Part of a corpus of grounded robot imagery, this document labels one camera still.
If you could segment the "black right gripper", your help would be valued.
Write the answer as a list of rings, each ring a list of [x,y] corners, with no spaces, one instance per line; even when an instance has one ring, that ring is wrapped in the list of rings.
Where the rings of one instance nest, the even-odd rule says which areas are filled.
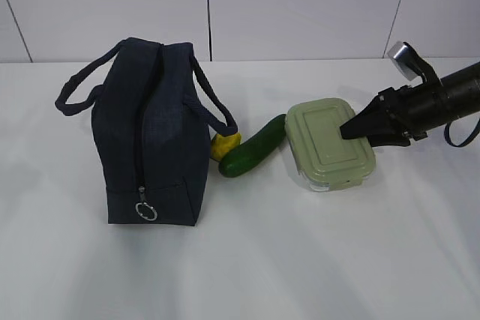
[[[414,125],[409,114],[407,95],[412,87],[404,85],[392,87],[378,93],[359,114],[340,126],[343,139],[369,137],[372,148],[383,146],[408,147],[411,139],[422,140],[428,137],[425,130]]]

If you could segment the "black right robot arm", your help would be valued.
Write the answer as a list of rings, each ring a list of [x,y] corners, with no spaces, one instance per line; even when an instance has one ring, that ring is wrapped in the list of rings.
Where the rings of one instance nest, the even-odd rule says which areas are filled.
[[[366,138],[371,146],[407,147],[425,139],[429,130],[444,127],[445,141],[463,148],[479,135],[476,125],[468,137],[455,144],[450,135],[454,121],[479,112],[479,63],[442,79],[433,70],[417,86],[387,88],[357,115],[340,126],[343,139]]]

